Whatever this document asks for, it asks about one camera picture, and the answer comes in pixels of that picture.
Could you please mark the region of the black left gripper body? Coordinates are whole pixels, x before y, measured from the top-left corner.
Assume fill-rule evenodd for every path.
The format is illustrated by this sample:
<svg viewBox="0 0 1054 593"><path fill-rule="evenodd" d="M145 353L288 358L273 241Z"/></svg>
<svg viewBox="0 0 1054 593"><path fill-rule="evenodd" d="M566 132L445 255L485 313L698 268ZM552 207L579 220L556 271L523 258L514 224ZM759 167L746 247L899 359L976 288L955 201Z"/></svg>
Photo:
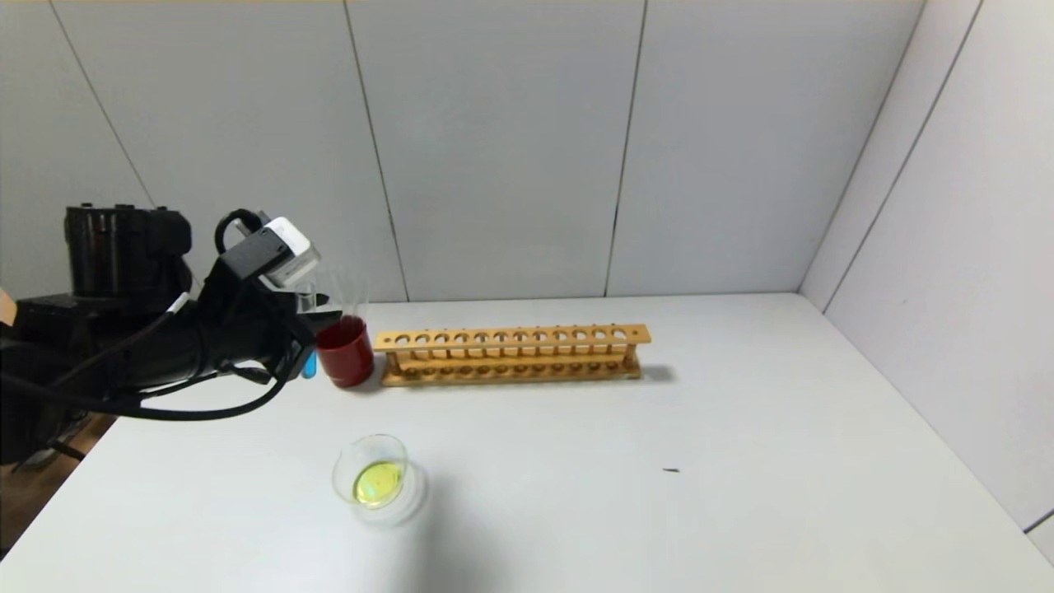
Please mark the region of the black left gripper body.
<svg viewBox="0 0 1054 593"><path fill-rule="evenodd" d="M241 362L257 362L277 378L291 378L314 345L311 334L298 333L291 293L264 285L259 275L243 275L226 259L208 274L198 299L208 364L231 372Z"/></svg>

